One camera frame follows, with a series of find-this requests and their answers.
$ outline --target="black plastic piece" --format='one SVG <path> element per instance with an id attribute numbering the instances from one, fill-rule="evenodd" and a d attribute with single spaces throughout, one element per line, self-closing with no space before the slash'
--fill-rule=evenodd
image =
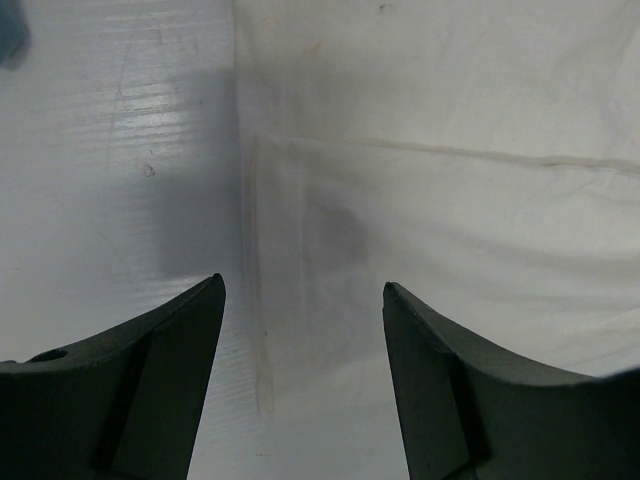
<path id="1" fill-rule="evenodd" d="M 595 379 L 534 362 L 397 284 L 384 325 L 412 480 L 640 479 L 640 370 Z"/>
<path id="2" fill-rule="evenodd" d="M 0 363 L 0 479 L 184 480 L 224 302 L 216 275 L 104 333 Z"/>

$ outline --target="teal object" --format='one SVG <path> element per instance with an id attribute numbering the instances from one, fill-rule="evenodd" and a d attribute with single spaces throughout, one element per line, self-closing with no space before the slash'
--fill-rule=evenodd
<path id="1" fill-rule="evenodd" d="M 27 38 L 27 27 L 9 0 L 0 0 L 0 65 Z"/>

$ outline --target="scratch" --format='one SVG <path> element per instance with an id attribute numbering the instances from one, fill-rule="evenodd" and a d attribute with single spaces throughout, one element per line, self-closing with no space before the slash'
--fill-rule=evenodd
<path id="1" fill-rule="evenodd" d="M 186 51 L 186 49 L 184 48 L 184 43 L 182 42 L 182 35 L 180 34 L 180 30 L 178 30 L 177 28 L 175 30 L 176 30 L 176 38 L 178 39 L 178 45 L 179 45 L 178 49 L 181 52 L 184 52 Z"/>
<path id="2" fill-rule="evenodd" d="M 156 34 L 156 43 L 158 45 L 164 45 L 164 36 L 162 35 L 162 27 L 154 28 Z"/>
<path id="3" fill-rule="evenodd" d="M 135 33 L 131 33 L 131 35 L 129 35 L 127 49 L 124 53 L 124 59 L 122 61 L 122 66 L 120 67 L 120 73 L 118 74 L 118 86 L 116 87 L 116 93 L 113 97 L 113 108 L 111 109 L 111 116 L 109 119 L 109 132 L 107 133 L 107 151 L 106 151 L 107 170 L 109 170 L 110 163 L 111 163 L 111 144 L 113 143 L 113 132 L 115 131 L 116 112 L 118 111 L 118 103 L 123 98 L 122 83 L 124 81 L 124 72 L 126 71 L 127 63 L 129 62 L 129 55 L 131 54 L 131 46 L 133 45 L 134 35 Z"/>
<path id="4" fill-rule="evenodd" d="M 131 269 L 129 268 L 127 263 L 124 261 L 124 258 L 122 257 L 122 255 L 120 255 L 120 252 L 118 251 L 118 248 L 116 247 L 116 245 L 111 241 L 109 237 L 107 237 L 104 234 L 104 232 L 100 229 L 100 227 L 98 227 L 98 225 L 96 225 L 92 220 L 89 220 L 89 223 L 91 224 L 91 226 L 93 226 L 93 229 L 98 234 L 98 236 L 104 240 L 104 242 L 109 246 L 109 248 L 111 248 L 111 250 L 113 250 L 113 253 L 115 254 L 118 261 L 122 264 L 127 274 L 131 275 Z"/>

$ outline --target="white fabric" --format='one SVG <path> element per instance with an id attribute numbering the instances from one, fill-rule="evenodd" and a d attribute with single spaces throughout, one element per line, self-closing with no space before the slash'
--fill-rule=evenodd
<path id="1" fill-rule="evenodd" d="M 407 478 L 388 280 L 536 360 L 640 364 L 640 3 L 235 0 L 235 15 L 258 396 L 276 424 L 338 425 L 324 451 L 371 427 L 355 457 Z M 281 137 L 252 149 L 256 134 Z"/>
<path id="2" fill-rule="evenodd" d="M 640 177 L 556 162 L 262 139 L 260 380 L 276 418 L 395 408 L 386 281 L 541 362 L 638 365 Z"/>
<path id="3" fill-rule="evenodd" d="M 235 3 L 245 147 L 261 132 L 638 164 L 640 2 Z"/>

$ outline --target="screw hole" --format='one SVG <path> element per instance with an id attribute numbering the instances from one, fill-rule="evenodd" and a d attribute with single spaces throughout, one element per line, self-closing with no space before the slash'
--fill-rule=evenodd
<path id="1" fill-rule="evenodd" d="M 29 363 L 50 362 L 51 360 L 58 360 L 66 356 L 67 356 L 66 350 L 61 350 L 59 348 L 56 348 L 55 350 L 49 350 L 48 352 L 44 352 L 44 353 L 41 353 L 40 355 L 36 355 L 31 360 L 29 360 Z"/>

